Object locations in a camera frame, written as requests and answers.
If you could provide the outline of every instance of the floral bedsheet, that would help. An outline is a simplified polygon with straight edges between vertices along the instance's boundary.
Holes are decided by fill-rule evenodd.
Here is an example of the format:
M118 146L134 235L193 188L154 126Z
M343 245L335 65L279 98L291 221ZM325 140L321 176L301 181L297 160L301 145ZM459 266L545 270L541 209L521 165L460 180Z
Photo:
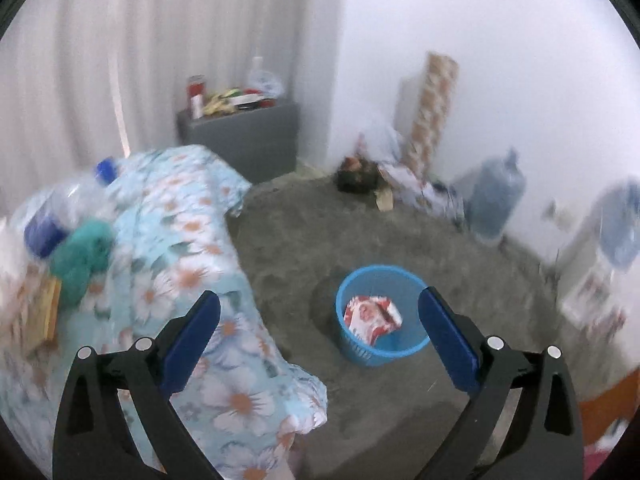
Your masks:
M0 352L0 415L51 476L58 403L75 352L129 348L183 316L204 290L222 316L187 387L171 398L185 427L228 480L262 480L296 433L326 421L324 384L288 364L264 327L224 215L239 213L249 184L201 146L133 155L110 187L116 246L81 306L58 315L57 340L25 360ZM162 468L128 392L120 402L140 455Z

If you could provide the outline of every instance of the carpeted floor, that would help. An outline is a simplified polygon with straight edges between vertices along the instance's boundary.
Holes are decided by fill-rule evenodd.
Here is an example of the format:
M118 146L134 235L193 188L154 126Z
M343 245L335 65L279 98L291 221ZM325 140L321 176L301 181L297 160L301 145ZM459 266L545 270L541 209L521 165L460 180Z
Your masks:
M381 213L372 199L341 194L328 179L294 180L252 190L230 230L284 357L328 389L329 421L303 440L299 480L413 479L467 400L430 345L380 368L341 356L335 293L361 266L395 264L414 272L484 334L498 334L514 348L540 351L560 343L579 397L624 373L611 348L588 347L562 322L533 258L510 245L483 247L446 221L402 206Z

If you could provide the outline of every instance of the water bottle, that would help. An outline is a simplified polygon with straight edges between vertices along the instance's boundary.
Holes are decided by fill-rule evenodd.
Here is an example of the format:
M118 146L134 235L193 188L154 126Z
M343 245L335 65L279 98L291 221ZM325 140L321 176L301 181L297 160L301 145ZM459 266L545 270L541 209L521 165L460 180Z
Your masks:
M522 198L527 181L518 170L518 153L512 148L505 159L493 158L482 170L469 200L465 215L475 238L487 245L495 245Z
M629 182L606 200L600 249L617 270L628 270L640 252L640 184Z
M47 258L87 218L94 216L107 202L105 188L116 179L112 158L66 180L36 211L24 229L24 243L35 256Z

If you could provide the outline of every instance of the blue gripper pad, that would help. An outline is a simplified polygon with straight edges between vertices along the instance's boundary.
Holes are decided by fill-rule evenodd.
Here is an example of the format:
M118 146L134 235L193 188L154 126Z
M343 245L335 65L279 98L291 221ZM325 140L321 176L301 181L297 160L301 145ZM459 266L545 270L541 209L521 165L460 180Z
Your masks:
M184 325L175 336L162 360L162 380L158 388L168 399L184 390L198 360L220 322L220 300L206 291L184 317Z
M450 314L450 308L441 304L428 288L421 292L418 299L420 322L454 386L472 395L480 388L479 358Z

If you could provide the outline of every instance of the red and white plastic bag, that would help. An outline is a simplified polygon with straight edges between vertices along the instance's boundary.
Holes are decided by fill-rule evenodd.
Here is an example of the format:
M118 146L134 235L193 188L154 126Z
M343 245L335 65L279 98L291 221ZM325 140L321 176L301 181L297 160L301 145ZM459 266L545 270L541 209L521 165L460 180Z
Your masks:
M402 317L389 298L355 296L344 311L344 323L354 336L373 346L381 335L398 330Z

